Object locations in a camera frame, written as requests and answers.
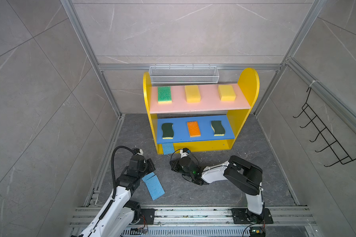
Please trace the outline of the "blue sponge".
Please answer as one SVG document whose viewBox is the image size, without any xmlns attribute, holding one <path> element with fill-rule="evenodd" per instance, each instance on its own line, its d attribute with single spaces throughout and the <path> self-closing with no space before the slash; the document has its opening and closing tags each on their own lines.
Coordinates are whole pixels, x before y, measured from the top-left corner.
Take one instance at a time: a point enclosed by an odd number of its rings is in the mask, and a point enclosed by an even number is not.
<svg viewBox="0 0 356 237">
<path fill-rule="evenodd" d="M 148 178 L 145 182 L 152 200 L 157 200 L 165 194 L 165 191 L 156 175 Z"/>
<path fill-rule="evenodd" d="M 146 176 L 144 176 L 143 178 L 142 178 L 142 180 L 143 180 L 143 182 L 147 182 L 147 180 L 149 180 L 150 178 L 152 178 L 152 177 L 154 177 L 155 176 L 155 173 L 154 172 L 151 172 L 151 173 L 149 173 L 149 174 L 147 174 Z"/>
<path fill-rule="evenodd" d="M 174 144 L 173 143 L 164 143 L 162 144 L 163 154 L 173 154 L 175 152 Z"/>
</svg>

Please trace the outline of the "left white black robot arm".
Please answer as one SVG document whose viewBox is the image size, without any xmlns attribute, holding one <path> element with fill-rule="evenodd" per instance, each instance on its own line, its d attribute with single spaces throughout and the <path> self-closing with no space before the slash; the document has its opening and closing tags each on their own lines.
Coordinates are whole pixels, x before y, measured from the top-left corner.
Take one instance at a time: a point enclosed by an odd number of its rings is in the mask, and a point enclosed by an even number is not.
<svg viewBox="0 0 356 237">
<path fill-rule="evenodd" d="M 104 207 L 84 229 L 81 237 L 119 237 L 131 223 L 140 221 L 140 204 L 131 201 L 142 178 L 154 172 L 152 159 L 140 154 L 133 155 L 129 165 L 115 180 L 114 188 Z"/>
</svg>

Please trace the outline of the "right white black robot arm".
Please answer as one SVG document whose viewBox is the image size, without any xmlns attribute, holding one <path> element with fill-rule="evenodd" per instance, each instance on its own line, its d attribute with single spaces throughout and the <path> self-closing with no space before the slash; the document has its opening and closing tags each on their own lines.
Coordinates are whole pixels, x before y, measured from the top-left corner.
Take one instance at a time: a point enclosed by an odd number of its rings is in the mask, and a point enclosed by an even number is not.
<svg viewBox="0 0 356 237">
<path fill-rule="evenodd" d="M 229 181 L 241 190 L 247 199 L 246 208 L 232 208 L 235 224 L 272 224 L 270 210 L 265 208 L 262 195 L 262 169 L 238 156 L 231 156 L 220 165 L 200 167 L 187 152 L 178 160 L 171 160 L 171 170 L 196 185 L 208 185 L 218 181 Z"/>
</svg>

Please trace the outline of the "bright green sponge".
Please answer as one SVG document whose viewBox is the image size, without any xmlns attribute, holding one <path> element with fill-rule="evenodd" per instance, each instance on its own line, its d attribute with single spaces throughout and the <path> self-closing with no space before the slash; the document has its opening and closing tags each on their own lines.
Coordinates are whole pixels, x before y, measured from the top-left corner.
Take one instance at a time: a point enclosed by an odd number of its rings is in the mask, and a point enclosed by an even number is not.
<svg viewBox="0 0 356 237">
<path fill-rule="evenodd" d="M 172 103 L 171 87 L 158 87 L 158 104 Z"/>
</svg>

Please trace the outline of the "orange sponge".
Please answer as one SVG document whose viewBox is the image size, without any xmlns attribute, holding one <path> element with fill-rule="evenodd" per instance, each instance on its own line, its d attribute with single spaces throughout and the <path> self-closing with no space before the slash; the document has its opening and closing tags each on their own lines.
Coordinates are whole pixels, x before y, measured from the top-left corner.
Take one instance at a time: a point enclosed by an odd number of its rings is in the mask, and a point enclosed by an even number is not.
<svg viewBox="0 0 356 237">
<path fill-rule="evenodd" d="M 188 127 L 188 132 L 189 132 L 190 138 L 201 136 L 198 121 L 187 122 L 187 127 Z"/>
</svg>

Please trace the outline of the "yellow sponge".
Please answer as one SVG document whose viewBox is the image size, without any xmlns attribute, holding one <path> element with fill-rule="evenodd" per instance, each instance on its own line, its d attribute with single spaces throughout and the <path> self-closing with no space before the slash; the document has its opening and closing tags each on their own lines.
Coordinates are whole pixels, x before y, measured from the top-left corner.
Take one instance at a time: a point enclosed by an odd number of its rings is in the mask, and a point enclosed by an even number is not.
<svg viewBox="0 0 356 237">
<path fill-rule="evenodd" d="M 198 85 L 185 86 L 185 93 L 187 103 L 199 103 L 201 101 Z"/>
<path fill-rule="evenodd" d="M 236 100 L 236 94 L 232 85 L 219 85 L 218 93 L 222 102 L 231 102 Z"/>
</svg>

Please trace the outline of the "dark green scourer sponge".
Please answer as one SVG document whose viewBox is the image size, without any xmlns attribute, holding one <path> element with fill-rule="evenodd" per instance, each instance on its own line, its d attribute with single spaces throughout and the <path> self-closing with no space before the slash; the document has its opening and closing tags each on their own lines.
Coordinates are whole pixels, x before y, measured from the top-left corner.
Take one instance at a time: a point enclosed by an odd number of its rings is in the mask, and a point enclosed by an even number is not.
<svg viewBox="0 0 356 237">
<path fill-rule="evenodd" d="M 214 132 L 214 136 L 224 136 L 225 135 L 225 129 L 222 125 L 221 120 L 211 121 L 211 128 Z"/>
<path fill-rule="evenodd" d="M 174 138 L 173 123 L 163 123 L 161 129 L 162 129 L 162 139 Z"/>
</svg>

